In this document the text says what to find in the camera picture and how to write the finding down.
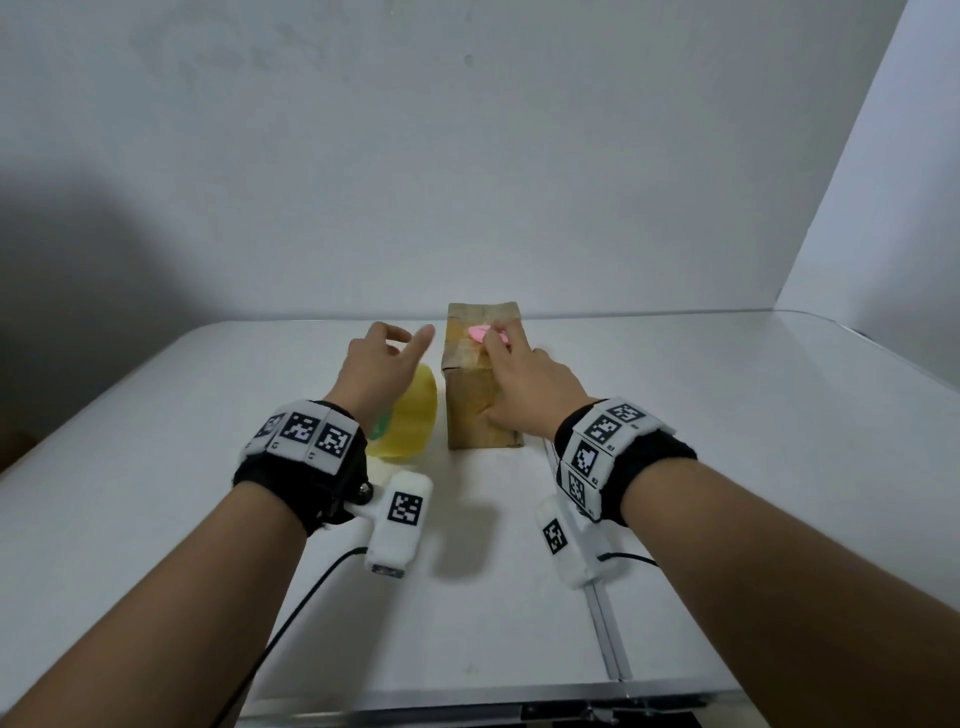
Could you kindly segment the yellow tape roll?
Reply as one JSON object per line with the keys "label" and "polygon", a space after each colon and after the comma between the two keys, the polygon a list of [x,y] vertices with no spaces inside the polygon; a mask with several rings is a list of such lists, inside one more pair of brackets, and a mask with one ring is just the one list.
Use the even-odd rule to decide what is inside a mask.
{"label": "yellow tape roll", "polygon": [[438,385],[429,365],[420,363],[410,386],[377,421],[366,454],[380,459],[409,459],[431,439],[439,408]]}

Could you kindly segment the brown cardboard box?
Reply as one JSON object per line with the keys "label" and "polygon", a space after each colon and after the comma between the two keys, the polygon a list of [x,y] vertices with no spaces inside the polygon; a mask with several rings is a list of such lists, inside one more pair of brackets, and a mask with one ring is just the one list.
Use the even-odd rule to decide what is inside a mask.
{"label": "brown cardboard box", "polygon": [[519,319],[515,301],[498,304],[452,302],[448,306],[440,368],[445,382],[447,442],[451,451],[518,448],[522,433],[486,419],[499,387],[491,361],[469,329],[497,320]]}

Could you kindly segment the person's left hand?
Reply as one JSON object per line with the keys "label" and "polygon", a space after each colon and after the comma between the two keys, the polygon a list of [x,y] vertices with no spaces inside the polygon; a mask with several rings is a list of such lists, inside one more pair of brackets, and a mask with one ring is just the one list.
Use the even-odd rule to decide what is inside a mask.
{"label": "person's left hand", "polygon": [[401,381],[397,326],[375,321],[365,336],[350,341],[336,381],[323,402],[342,408],[371,435],[378,419],[403,395],[410,383]]}

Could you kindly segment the black marker wristband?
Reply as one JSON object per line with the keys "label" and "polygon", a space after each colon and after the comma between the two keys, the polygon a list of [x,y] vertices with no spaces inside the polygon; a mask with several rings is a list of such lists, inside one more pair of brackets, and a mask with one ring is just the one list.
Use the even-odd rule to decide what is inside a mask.
{"label": "black marker wristband", "polygon": [[231,484],[266,489],[312,536],[351,520],[348,505],[374,499],[366,446],[349,410],[324,399],[299,399],[279,407],[246,443]]}
{"label": "black marker wristband", "polygon": [[559,491],[593,523],[627,522],[621,505],[634,479],[669,459],[697,460],[673,428],[629,399],[585,405],[564,419],[554,436]]}

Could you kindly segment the person's right hand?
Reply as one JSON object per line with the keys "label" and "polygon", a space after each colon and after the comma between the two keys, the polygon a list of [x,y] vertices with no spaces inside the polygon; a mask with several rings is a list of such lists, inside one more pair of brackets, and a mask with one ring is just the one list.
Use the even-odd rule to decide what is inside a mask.
{"label": "person's right hand", "polygon": [[499,387],[495,403],[522,403],[523,434],[552,441],[572,413],[592,406],[598,398],[587,393],[568,366],[556,361],[547,350],[529,345],[532,355],[528,359],[496,359],[496,333],[486,333],[484,348]]}

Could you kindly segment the person's right forearm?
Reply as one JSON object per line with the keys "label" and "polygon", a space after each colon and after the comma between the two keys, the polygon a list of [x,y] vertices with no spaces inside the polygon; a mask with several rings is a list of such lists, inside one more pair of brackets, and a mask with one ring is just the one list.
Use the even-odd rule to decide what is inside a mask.
{"label": "person's right forearm", "polygon": [[689,458],[626,525],[771,728],[960,728],[960,613]]}

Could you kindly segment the person's left forearm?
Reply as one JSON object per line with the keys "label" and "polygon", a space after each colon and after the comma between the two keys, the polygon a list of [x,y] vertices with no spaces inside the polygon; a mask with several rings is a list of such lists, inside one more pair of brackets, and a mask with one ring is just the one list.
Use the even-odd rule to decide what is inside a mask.
{"label": "person's left forearm", "polygon": [[280,498],[236,485],[0,728],[211,728],[270,640],[306,541]]}

